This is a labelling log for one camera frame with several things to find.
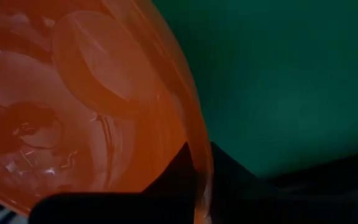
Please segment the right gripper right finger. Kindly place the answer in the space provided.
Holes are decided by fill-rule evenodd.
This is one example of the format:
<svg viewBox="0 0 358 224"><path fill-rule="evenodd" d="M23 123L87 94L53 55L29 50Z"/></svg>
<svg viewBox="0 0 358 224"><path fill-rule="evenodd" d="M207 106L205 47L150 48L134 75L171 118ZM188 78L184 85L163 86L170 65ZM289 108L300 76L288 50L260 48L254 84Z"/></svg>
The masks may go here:
<svg viewBox="0 0 358 224"><path fill-rule="evenodd" d="M358 224L358 154L255 176L216 143L211 217L217 224Z"/></svg>

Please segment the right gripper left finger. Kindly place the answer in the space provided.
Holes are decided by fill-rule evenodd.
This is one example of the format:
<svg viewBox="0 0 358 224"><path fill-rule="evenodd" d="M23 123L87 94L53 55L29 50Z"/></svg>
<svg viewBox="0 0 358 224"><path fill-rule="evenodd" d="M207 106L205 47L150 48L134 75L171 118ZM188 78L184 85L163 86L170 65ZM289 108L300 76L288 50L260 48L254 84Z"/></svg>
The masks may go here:
<svg viewBox="0 0 358 224"><path fill-rule="evenodd" d="M140 193L61 193L40 201L29 224L193 224L196 172L187 144Z"/></svg>

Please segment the red plastic bowl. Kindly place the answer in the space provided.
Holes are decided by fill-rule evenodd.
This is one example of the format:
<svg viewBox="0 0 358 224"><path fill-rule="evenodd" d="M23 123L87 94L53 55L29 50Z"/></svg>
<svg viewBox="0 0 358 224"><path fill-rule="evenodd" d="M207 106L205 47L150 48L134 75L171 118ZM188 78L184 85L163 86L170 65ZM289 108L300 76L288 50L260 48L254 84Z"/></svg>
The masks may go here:
<svg viewBox="0 0 358 224"><path fill-rule="evenodd" d="M213 160L186 58L153 0L0 0L0 204L149 194L212 224Z"/></svg>

